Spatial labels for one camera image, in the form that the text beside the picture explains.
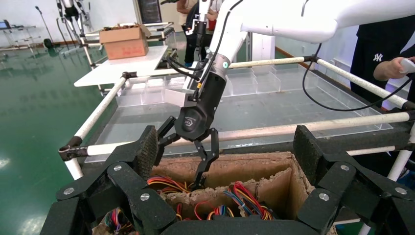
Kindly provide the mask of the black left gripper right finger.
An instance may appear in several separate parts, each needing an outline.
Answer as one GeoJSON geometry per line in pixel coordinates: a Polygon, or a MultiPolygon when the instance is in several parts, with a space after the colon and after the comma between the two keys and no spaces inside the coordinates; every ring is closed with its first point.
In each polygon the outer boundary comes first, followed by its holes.
{"type": "Polygon", "coordinates": [[[295,158],[314,189],[297,220],[320,235],[332,227],[342,208],[372,225],[378,235],[415,232],[415,193],[408,187],[361,166],[346,152],[325,153],[304,125],[296,127],[295,158]]]}

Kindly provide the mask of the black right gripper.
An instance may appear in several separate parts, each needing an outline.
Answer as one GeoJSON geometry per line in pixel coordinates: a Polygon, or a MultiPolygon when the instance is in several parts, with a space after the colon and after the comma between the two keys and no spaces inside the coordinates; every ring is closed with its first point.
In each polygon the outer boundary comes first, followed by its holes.
{"type": "Polygon", "coordinates": [[[155,165],[160,164],[165,147],[178,141],[180,137],[194,141],[199,157],[201,158],[195,174],[194,190],[200,189],[203,186],[203,173],[207,172],[211,164],[219,158],[218,131],[215,128],[210,129],[210,126],[213,123],[214,115],[222,98],[226,83],[224,77],[220,77],[211,72],[205,80],[204,86],[199,90],[198,96],[196,97],[196,105],[181,108],[178,119],[170,116],[157,130],[158,151],[155,165]],[[166,137],[174,125],[176,132],[166,137]],[[211,151],[208,153],[199,140],[204,140],[209,136],[211,151]]]}

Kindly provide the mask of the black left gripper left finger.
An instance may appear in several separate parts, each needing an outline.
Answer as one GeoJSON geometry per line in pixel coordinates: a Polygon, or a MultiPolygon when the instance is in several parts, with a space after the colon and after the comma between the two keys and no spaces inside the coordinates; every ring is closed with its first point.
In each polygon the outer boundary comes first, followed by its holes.
{"type": "Polygon", "coordinates": [[[105,163],[56,193],[41,229],[43,235],[90,235],[93,224],[121,208],[142,235],[159,235],[177,221],[175,211],[150,189],[158,135],[147,126],[134,142],[115,148],[105,163]]]}

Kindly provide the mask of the person's bare hand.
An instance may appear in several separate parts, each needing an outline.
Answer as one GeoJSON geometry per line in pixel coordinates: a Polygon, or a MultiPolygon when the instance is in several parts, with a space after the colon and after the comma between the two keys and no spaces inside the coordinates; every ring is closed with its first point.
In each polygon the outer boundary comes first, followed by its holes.
{"type": "Polygon", "coordinates": [[[373,77],[378,81],[388,81],[389,79],[401,79],[411,73],[401,73],[403,67],[400,62],[404,57],[396,57],[390,61],[378,64],[373,72],[373,77]]]}

